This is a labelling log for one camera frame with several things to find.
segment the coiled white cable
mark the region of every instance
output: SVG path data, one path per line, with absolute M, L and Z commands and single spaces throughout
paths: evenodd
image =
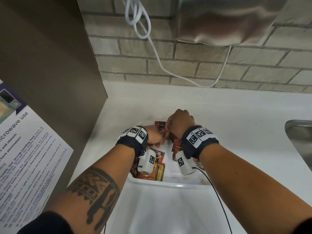
M 131 9 L 132 9 L 132 11 L 133 11 L 133 19 L 132 19 L 132 20 L 129 19 L 129 8 L 130 8 L 130 7 L 131 7 Z M 142 22 L 140 21 L 142 14 L 145 16 L 146 21 L 147 21 L 147 30 L 145 29 L 144 25 L 143 25 Z M 138 36 L 140 39 L 148 39 L 148 40 L 149 40 L 151 46 L 153 47 L 153 50 L 154 50 L 154 53 L 155 53 L 156 58 L 157 58 L 157 60 L 158 60 L 158 63 L 159 63 L 159 65 L 160 65 L 161 69 L 162 69 L 164 72 L 167 72 L 168 74 L 170 74 L 170 75 L 172 75 L 172 76 L 174 76 L 174 77 L 187 80 L 187 81 L 189 81 L 189 82 L 193 83 L 194 85 L 196 85 L 196 86 L 198 86 L 198 87 L 201 87 L 201 88 L 209 88 L 209 87 L 212 87 L 212 86 L 214 86 L 214 85 L 218 82 L 218 80 L 220 79 L 220 77 L 221 77 L 221 75 L 222 75 L 222 73 L 223 73 L 223 71 L 224 71 L 224 68 L 225 68 L 225 65 L 226 65 L 226 63 L 227 63 L 227 60 L 228 60 L 228 58 L 229 58 L 229 55 L 230 55 L 230 52 L 231 52 L 231 48 L 232 48 L 231 45 L 230 45 L 229 48 L 228 48 L 228 52 L 227 52 L 227 54 L 226 54 L 226 56 L 225 56 L 224 63 L 223 63 L 223 65 L 222 65 L 222 67 L 221 67 L 221 70 L 220 70 L 220 72 L 219 72 L 218 77 L 216 78 L 216 80 L 215 80 L 211 85 L 202 86 L 202 85 L 199 85 L 199 84 L 195 83 L 194 81 L 192 81 L 192 80 L 190 80 L 190 79 L 188 79 L 188 78 L 185 78 L 185 77 L 180 76 L 180 75 L 176 75 L 176 74 L 174 74 L 174 73 L 172 73 L 172 72 L 166 70 L 166 69 L 162 66 L 162 64 L 161 64 L 161 62 L 160 62 L 160 59 L 159 59 L 159 56 L 158 56 L 158 53 L 157 53 L 157 50 L 156 50 L 156 48 L 155 48 L 155 46 L 154 46 L 154 44 L 153 44 L 153 41 L 151 40 L 151 38 L 150 38 L 150 36 L 149 36 L 150 33 L 151 33 L 151 28 L 152 28 L 152 27 L 151 27 L 151 21 L 150 21 L 149 16 L 148 16 L 148 14 L 147 14 L 147 12 L 146 12 L 145 8 L 143 7 L 143 5 L 142 5 L 142 3 L 141 3 L 140 0 L 127 0 L 127 3 L 126 3 L 126 11 L 125 11 L 125 13 L 124 13 L 124 16 L 125 16 L 125 18 L 126 18 L 127 23 L 128 23 L 129 25 L 132 25 L 132 26 L 133 26 L 133 28 L 134 28 L 134 30 L 135 30 L 135 33 L 137 34 L 137 36 Z M 140 35 L 140 34 L 138 33 L 138 30 L 137 30 L 137 27 L 136 27 L 136 24 L 137 24 L 137 23 L 140 24 L 140 26 L 142 27 L 142 29 L 143 29 L 144 32 L 145 32 L 145 35 Z

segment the hand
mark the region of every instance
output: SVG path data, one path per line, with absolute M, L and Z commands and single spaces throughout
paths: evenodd
M 154 145 L 156 145 L 157 148 L 160 147 L 161 144 L 165 143 L 165 139 L 161 136 L 161 134 L 158 132 L 158 128 L 154 125 L 151 126 L 144 126 L 147 133 L 149 134 L 149 139 L 147 143 L 149 144 L 149 147 L 152 149 Z
M 187 110 L 178 109 L 168 118 L 165 128 L 182 138 L 184 132 L 191 126 L 196 126 L 194 117 L 190 116 Z

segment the black sleeve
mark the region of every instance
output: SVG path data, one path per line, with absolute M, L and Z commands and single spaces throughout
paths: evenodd
M 18 231 L 18 234 L 73 234 L 67 221 L 54 212 L 44 212 Z
M 312 218 L 301 223 L 292 234 L 311 234 L 312 233 Z

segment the brown panel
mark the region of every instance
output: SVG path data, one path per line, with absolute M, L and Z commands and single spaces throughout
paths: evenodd
M 0 79 L 74 152 L 76 167 L 107 98 L 76 0 L 0 0 Z

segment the white paper sign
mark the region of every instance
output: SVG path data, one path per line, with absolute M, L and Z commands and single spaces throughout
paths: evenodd
M 1 233 L 15 234 L 41 213 L 72 152 L 25 102 L 0 84 Z

